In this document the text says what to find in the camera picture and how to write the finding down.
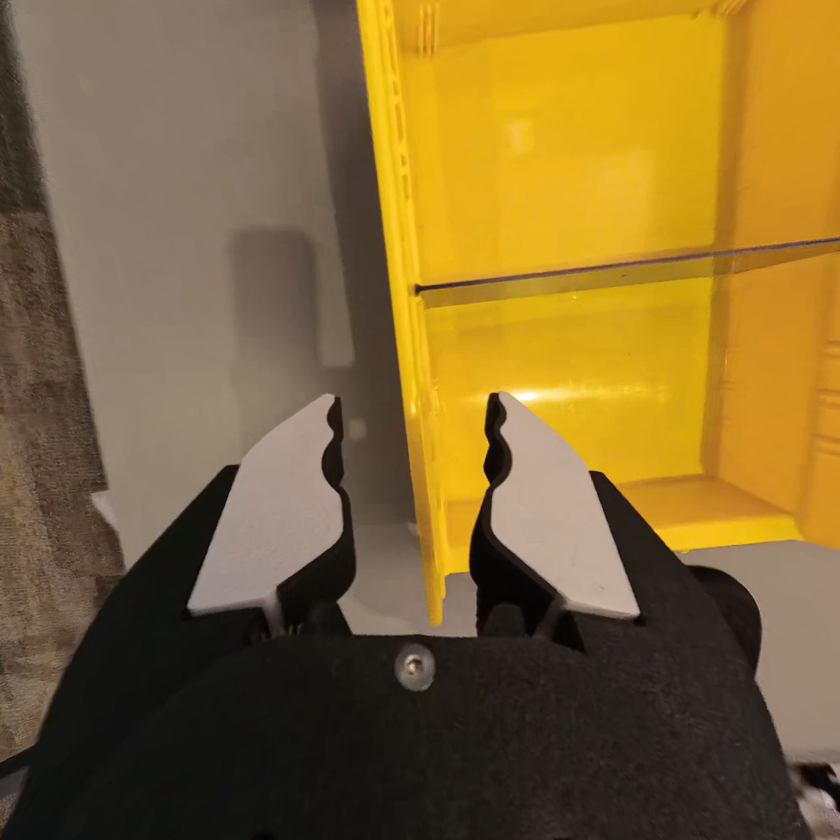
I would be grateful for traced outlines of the black cushioned wrist rest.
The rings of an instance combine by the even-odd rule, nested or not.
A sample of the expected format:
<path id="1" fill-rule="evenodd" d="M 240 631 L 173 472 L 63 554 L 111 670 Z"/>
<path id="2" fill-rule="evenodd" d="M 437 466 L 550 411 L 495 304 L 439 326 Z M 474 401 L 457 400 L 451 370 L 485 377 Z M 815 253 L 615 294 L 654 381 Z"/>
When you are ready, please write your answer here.
<path id="1" fill-rule="evenodd" d="M 728 572 L 696 564 L 688 569 L 716 604 L 748 662 L 752 677 L 756 678 L 763 646 L 763 621 L 758 604 L 749 590 Z"/>

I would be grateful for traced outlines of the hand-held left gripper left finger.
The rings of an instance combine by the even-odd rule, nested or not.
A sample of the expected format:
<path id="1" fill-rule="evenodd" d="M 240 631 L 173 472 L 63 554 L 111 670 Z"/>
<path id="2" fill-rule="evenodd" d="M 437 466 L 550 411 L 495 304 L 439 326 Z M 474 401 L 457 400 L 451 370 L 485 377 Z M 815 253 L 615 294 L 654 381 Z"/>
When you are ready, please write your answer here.
<path id="1" fill-rule="evenodd" d="M 325 394 L 243 457 L 187 601 L 191 616 L 251 608 L 313 617 L 354 582 L 341 400 Z"/>

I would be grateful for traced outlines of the yellow plastic bin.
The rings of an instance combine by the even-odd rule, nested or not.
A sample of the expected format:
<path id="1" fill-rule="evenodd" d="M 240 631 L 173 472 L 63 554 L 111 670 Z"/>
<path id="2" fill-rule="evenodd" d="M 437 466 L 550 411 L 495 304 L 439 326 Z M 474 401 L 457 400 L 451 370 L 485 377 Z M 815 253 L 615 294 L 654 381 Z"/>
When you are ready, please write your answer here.
<path id="1" fill-rule="evenodd" d="M 839 3 L 356 7 L 431 624 L 493 392 L 672 550 L 837 549 Z"/>

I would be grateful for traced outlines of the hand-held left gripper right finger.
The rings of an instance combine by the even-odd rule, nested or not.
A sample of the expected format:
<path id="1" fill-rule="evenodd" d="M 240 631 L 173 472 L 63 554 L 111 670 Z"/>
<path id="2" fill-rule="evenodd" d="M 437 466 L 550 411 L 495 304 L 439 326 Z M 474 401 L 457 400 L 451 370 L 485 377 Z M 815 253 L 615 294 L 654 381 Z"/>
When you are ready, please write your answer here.
<path id="1" fill-rule="evenodd" d="M 552 606 L 632 621 L 640 609 L 590 470 L 508 392 L 487 401 L 488 488 L 469 546 L 477 612 L 499 604 L 542 621 Z"/>

